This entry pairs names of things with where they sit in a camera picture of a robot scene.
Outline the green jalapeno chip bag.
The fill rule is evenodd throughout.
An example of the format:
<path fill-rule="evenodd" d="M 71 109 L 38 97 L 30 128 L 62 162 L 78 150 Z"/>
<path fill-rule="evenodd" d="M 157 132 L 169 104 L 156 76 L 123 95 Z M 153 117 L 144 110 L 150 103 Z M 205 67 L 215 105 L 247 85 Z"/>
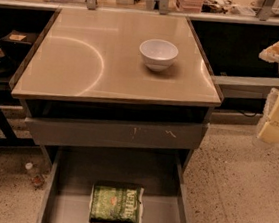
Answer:
<path fill-rule="evenodd" d="M 142 223 L 143 187 L 95 184 L 90 197 L 91 223 Z"/>

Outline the closed grey top drawer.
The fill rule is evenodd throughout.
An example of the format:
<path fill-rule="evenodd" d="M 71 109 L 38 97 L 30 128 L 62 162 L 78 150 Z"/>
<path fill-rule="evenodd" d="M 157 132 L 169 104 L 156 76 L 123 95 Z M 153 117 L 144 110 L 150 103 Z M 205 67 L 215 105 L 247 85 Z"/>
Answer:
<path fill-rule="evenodd" d="M 197 149 L 207 132 L 201 123 L 113 121 L 95 119 L 26 119 L 40 146 Z"/>

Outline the grey drawer cabinet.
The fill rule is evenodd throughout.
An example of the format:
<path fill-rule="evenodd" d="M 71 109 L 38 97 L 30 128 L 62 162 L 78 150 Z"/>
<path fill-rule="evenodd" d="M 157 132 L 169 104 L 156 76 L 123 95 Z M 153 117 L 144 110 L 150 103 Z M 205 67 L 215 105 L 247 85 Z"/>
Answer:
<path fill-rule="evenodd" d="M 152 71 L 143 63 L 140 44 L 149 39 L 166 40 L 178 48 L 171 67 Z M 55 13 L 41 43 L 11 78 L 11 89 L 25 108 L 26 119 L 208 125 L 221 99 L 188 19 L 66 6 Z M 39 146 L 55 149 L 51 172 L 61 148 L 93 147 Z M 196 149 L 146 150 L 177 155 L 183 175 Z"/>

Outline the open grey middle drawer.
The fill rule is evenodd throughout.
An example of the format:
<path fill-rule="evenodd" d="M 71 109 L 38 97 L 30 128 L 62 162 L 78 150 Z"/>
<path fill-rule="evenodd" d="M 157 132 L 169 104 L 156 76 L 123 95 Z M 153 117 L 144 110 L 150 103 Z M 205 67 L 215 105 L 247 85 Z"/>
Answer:
<path fill-rule="evenodd" d="M 173 152 L 63 147 L 37 223 L 190 223 L 182 176 Z"/>

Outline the white ceramic bowl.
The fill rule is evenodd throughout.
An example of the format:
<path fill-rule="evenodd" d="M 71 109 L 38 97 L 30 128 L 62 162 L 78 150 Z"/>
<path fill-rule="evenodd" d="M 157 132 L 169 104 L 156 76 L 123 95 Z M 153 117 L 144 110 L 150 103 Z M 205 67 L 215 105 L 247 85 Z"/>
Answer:
<path fill-rule="evenodd" d="M 179 50 L 169 41 L 149 39 L 140 44 L 139 52 L 147 68 L 161 72 L 173 65 Z"/>

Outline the small bottle on floor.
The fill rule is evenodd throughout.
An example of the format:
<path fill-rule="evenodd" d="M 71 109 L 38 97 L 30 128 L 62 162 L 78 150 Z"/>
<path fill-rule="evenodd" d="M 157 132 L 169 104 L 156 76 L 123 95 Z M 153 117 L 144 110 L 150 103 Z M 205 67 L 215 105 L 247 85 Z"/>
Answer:
<path fill-rule="evenodd" d="M 41 188 L 44 185 L 44 178 L 40 170 L 31 162 L 25 164 L 25 170 L 29 179 L 35 188 Z"/>

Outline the dark shelf with items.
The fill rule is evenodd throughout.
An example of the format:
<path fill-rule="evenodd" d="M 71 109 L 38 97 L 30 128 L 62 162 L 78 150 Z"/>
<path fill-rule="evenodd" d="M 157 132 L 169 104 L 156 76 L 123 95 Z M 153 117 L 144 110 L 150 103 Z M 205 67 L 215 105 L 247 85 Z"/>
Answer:
<path fill-rule="evenodd" d="M 0 81 L 13 76 L 37 38 L 36 32 L 18 30 L 13 30 L 0 38 Z"/>

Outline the grey metal bench rail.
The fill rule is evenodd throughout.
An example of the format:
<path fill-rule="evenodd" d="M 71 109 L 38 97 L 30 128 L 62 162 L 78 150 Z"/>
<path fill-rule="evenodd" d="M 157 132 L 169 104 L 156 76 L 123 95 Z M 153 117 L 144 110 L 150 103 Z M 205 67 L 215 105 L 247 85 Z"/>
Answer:
<path fill-rule="evenodd" d="M 266 99 L 271 89 L 279 89 L 279 78 L 214 76 L 226 98 Z"/>

